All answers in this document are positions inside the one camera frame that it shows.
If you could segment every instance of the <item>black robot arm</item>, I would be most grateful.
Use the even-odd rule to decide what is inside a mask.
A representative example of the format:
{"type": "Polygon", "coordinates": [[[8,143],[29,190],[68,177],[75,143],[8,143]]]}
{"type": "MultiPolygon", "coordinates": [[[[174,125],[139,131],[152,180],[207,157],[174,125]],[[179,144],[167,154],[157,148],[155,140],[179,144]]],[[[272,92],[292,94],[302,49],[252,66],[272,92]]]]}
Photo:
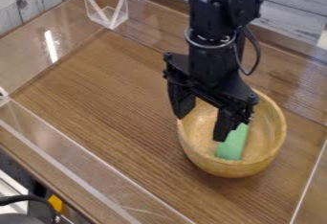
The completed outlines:
{"type": "Polygon", "coordinates": [[[214,139],[224,142],[240,123],[248,124],[259,98],[242,80],[246,37],[255,43],[247,25],[259,17],[262,0],[190,0],[191,22],[186,31],[190,55],[166,54],[164,77],[174,113],[183,119],[195,107],[195,97],[220,108],[214,139]]]}

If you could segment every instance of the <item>green object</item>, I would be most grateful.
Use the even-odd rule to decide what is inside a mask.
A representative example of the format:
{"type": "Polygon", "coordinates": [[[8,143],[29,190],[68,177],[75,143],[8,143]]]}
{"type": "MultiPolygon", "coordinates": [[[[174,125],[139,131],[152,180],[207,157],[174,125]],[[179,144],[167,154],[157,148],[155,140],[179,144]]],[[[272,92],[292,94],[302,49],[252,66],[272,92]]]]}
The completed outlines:
{"type": "Polygon", "coordinates": [[[244,123],[240,123],[239,127],[230,132],[224,143],[219,143],[216,149],[218,158],[234,161],[242,160],[248,133],[250,126],[244,123]]]}

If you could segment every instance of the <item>wood grain surface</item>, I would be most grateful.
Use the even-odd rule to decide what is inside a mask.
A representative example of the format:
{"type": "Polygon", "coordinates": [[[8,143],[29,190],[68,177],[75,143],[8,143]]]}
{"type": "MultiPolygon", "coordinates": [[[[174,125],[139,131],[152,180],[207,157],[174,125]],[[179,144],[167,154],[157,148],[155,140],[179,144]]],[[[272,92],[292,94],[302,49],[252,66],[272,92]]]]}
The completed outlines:
{"type": "MultiPolygon", "coordinates": [[[[175,7],[186,9],[179,1],[175,7]]],[[[168,25],[175,31],[176,24],[168,25]]],[[[174,41],[159,42],[156,49],[170,50],[184,41],[183,36],[174,41]]],[[[327,136],[327,67],[263,46],[263,63],[248,82],[284,107],[286,143],[267,170],[231,180],[203,172],[184,155],[157,50],[103,31],[16,92],[15,99],[195,223],[287,223],[327,136]]],[[[247,47],[247,61],[252,54],[247,47]]],[[[7,149],[24,157],[19,144],[7,149]]],[[[37,160],[31,155],[27,167],[36,168],[37,160]]],[[[35,173],[44,178],[41,168],[35,173]]],[[[65,180],[55,183],[59,191],[64,185],[65,180]]],[[[96,218],[96,208],[85,214],[109,223],[96,218]]]]}

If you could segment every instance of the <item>wooden table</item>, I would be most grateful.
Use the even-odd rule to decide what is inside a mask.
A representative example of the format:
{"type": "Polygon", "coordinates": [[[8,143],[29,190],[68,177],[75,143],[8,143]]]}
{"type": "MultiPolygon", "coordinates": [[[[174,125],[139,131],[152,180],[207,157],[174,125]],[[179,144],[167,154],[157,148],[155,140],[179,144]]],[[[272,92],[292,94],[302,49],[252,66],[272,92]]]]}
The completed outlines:
{"type": "MultiPolygon", "coordinates": [[[[97,1],[104,5],[116,0],[97,1]]],[[[187,11],[182,1],[152,1],[187,11]]],[[[286,143],[267,170],[246,179],[222,179],[191,163],[179,145],[163,52],[176,47],[187,52],[187,45],[182,35],[170,37],[184,30],[174,14],[164,15],[161,23],[170,30],[161,32],[167,41],[152,47],[100,31],[12,97],[195,223],[287,223],[327,135],[323,56],[312,58],[310,52],[263,41],[262,65],[247,82],[283,108],[286,143]]],[[[139,33],[144,38],[151,35],[139,33]]],[[[250,46],[246,52],[248,62],[250,46]]],[[[7,152],[92,221],[127,223],[4,128],[0,138],[7,152]]],[[[92,172],[92,165],[85,170],[92,172]]],[[[324,212],[315,216],[327,220],[324,212]]]]}

